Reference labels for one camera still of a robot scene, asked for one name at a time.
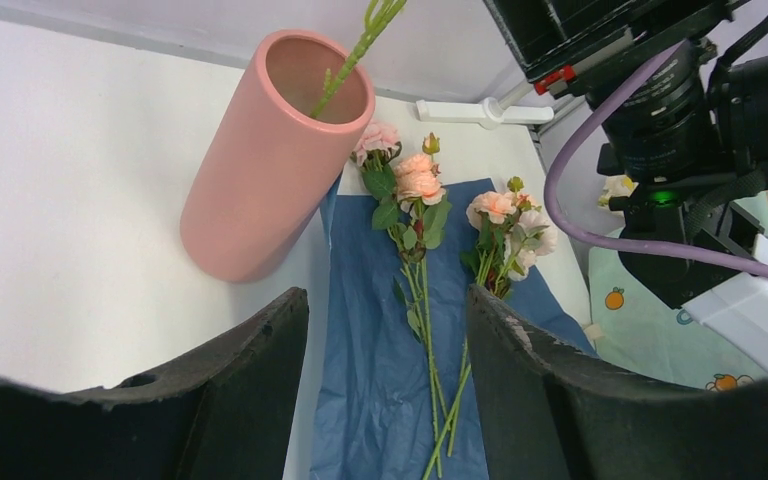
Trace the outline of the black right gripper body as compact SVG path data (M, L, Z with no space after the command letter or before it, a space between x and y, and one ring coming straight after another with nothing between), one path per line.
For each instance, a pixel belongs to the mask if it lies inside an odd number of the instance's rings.
M708 38L740 1L488 1L524 80L498 99L530 91L555 99L605 94L644 62L677 45L691 72L716 56Z

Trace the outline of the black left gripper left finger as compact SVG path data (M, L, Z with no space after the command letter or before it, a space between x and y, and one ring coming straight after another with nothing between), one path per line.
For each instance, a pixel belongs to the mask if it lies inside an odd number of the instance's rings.
M308 323L295 287L111 389L0 378L0 479L281 478Z

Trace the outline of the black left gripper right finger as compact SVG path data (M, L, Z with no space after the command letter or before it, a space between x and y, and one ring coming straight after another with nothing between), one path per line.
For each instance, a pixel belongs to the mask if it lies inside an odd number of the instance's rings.
M717 393L592 357L474 285L472 376L493 479L768 479L768 379Z

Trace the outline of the blue flower wrapping paper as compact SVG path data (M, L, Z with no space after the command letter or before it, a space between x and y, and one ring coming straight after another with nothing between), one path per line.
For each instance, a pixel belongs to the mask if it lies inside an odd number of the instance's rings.
M475 391L459 383L472 280L459 256L477 237L466 207L491 186L489 179L448 186L444 242L428 258L435 360L445 396L462 397L454 452L443 459L446 479L487 477ZM426 354L406 320L410 291L395 288L396 248L370 227L375 205L368 195L332 194L325 203L329 300L312 479L419 479L435 445Z

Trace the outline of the pink artificial flower bunch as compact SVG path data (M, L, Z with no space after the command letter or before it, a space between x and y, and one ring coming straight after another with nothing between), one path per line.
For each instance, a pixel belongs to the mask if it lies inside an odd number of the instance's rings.
M467 356L469 347L462 344L458 383L452 401L444 399L433 345L428 252L442 244L443 227L451 210L446 189L430 174L422 176L426 185L404 201L410 214L408 233L403 246L412 263L403 272L408 276L414 306L410 323L424 348L427 361L429 395L431 397L432 435L434 444L424 479L442 477L442 451L451 453L457 431L458 416L466 380L471 374ZM523 191L523 182L511 178L503 192L478 194L465 208L469 226L478 233L475 244L460 254L460 261L473 274L473 280L498 298L507 296L512 284L525 279L541 256L552 253L557 245L557 229L551 225L542 207Z

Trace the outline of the single pink flower stem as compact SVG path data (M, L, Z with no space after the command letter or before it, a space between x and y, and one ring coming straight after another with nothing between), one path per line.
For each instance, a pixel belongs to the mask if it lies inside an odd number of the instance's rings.
M363 31L351 52L336 73L330 68L325 70L322 95L310 112L311 118L317 119L323 113L360 60L407 3L407 0L369 1L364 13Z

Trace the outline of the pink cylindrical vase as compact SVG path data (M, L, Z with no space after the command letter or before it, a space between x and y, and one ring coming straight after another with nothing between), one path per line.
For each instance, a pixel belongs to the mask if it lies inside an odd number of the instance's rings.
M318 117L326 72L348 52L308 30L257 46L195 176L180 238L208 275L232 283L270 275L287 257L341 174L375 111L357 66Z

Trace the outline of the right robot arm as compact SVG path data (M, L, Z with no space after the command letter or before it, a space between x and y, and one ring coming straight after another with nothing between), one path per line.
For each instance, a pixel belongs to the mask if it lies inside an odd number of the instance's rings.
M487 9L538 94L583 98L590 117L544 186L568 236L614 250L664 304L686 310L768 373L768 237L738 202L768 191L768 13L724 52L709 40L735 1L490 1ZM562 212L557 185L602 129L597 170L636 183L609 206L618 237Z

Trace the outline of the white clothes rack stand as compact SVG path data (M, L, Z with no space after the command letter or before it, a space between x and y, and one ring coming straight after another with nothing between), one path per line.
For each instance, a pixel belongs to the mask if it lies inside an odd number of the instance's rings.
M452 103L418 100L415 102L422 122L477 124L493 130L504 124L543 125L555 117L551 107L519 106L534 87L523 80L500 99L486 97L479 103Z

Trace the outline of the light green printed garment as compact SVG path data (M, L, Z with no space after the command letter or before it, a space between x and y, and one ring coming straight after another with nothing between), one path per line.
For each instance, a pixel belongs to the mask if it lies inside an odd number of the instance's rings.
M767 373L683 309L671 309L622 266L616 251L589 250L592 324L584 329L599 357L644 376L725 391Z

